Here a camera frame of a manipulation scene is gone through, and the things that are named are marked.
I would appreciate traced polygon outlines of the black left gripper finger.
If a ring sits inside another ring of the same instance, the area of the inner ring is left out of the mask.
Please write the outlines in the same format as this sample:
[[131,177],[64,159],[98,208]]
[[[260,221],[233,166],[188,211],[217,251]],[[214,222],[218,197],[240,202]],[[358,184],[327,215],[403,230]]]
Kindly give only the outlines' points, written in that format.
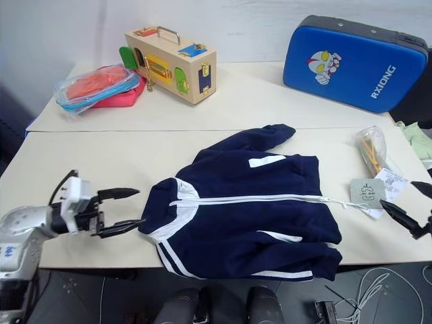
[[110,188],[99,190],[97,192],[97,200],[99,203],[102,203],[104,200],[109,199],[123,199],[130,196],[134,196],[135,194],[140,193],[139,190],[133,188]]
[[105,227],[105,224],[101,221],[97,223],[96,230],[91,236],[98,236],[100,238],[109,238],[113,236],[118,236],[125,234],[131,230],[139,227],[144,220],[134,219],[134,220],[126,220],[114,223],[111,226]]

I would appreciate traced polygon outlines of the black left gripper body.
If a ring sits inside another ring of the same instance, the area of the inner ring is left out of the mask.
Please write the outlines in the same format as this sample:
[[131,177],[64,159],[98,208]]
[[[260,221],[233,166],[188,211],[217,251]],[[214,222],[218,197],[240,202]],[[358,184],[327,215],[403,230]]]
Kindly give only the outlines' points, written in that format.
[[74,221],[79,232],[89,232],[91,236],[100,234],[105,221],[104,213],[99,211],[99,205],[102,201],[99,194],[78,199],[74,207]]

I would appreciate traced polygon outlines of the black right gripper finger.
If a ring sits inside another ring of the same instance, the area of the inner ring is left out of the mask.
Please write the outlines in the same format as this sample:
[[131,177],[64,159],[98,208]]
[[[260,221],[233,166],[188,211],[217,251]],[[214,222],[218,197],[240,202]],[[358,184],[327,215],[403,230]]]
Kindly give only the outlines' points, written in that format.
[[417,221],[409,217],[406,211],[398,207],[397,205],[387,202],[386,200],[379,201],[383,209],[389,214],[389,216],[397,223],[405,227],[411,234],[417,234],[421,227]]
[[425,196],[432,198],[432,185],[426,182],[411,181],[411,184]]

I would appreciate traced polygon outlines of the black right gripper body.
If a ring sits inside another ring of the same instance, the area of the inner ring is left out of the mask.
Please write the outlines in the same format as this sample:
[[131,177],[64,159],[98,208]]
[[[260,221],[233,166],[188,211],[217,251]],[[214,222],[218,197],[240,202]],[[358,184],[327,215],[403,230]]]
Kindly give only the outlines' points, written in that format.
[[427,234],[431,235],[431,221],[432,221],[432,215],[428,216],[426,224],[421,226],[417,221],[415,222],[414,226],[412,227],[410,233],[412,237],[415,240],[418,240],[422,238],[423,236],[426,236]]

